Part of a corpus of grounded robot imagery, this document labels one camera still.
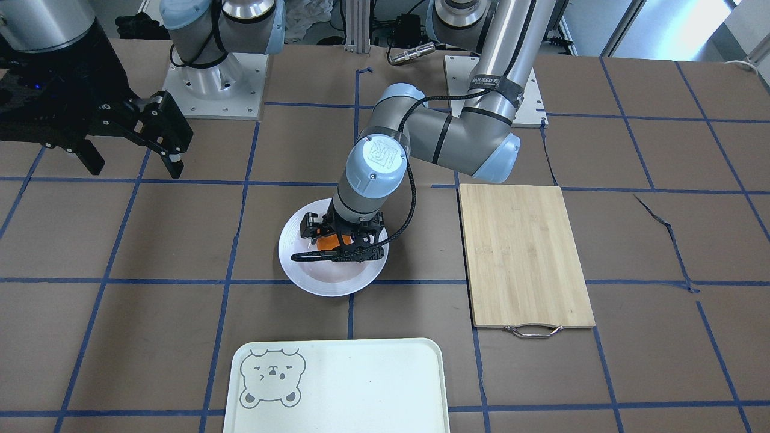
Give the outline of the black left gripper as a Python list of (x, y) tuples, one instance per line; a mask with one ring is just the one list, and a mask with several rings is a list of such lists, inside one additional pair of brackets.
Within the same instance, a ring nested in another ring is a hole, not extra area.
[(312, 250), (299, 254), (300, 262), (364, 262), (384, 258), (385, 250), (376, 247), (380, 233), (384, 228), (383, 213), (379, 211), (370, 220), (350, 222), (336, 212), (331, 204), (324, 216), (306, 213), (300, 222), (300, 237), (310, 239), (316, 246), (316, 240), (331, 233), (348, 235), (354, 243), (341, 245), (334, 250)]

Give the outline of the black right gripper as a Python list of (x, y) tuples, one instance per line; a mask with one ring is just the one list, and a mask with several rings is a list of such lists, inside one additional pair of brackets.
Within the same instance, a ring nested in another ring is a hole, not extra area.
[(105, 160), (89, 135), (126, 137), (161, 156), (181, 177), (193, 130), (167, 91), (141, 98), (110, 42), (76, 42), (24, 53), (2, 42), (2, 140), (74, 153), (91, 175)]

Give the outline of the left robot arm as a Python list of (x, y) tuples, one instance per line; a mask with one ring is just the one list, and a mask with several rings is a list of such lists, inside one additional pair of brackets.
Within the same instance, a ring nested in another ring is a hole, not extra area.
[(381, 208), (404, 176), (413, 177), (412, 158), (489, 183), (506, 180), (520, 143), (512, 123), (554, 8), (553, 1), (432, 1), (431, 35), (479, 53), (465, 93), (457, 96), (464, 104), (460, 114), (430, 109), (431, 99), (415, 86), (389, 86), (349, 153), (327, 213), (307, 213), (301, 220), (302, 238), (336, 243), (294, 253), (292, 260), (383, 258)]

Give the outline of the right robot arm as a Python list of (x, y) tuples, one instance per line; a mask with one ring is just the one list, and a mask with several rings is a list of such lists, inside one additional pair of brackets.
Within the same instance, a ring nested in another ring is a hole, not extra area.
[(253, 80), (238, 54), (281, 51), (283, 1), (162, 1), (170, 33), (168, 81), (181, 90), (141, 98), (129, 85), (86, 1), (2, 2), (2, 140), (38, 143), (73, 154), (93, 175), (105, 161), (90, 135), (126, 137), (157, 153), (174, 179), (193, 138), (185, 119), (197, 106), (237, 102), (252, 109)]

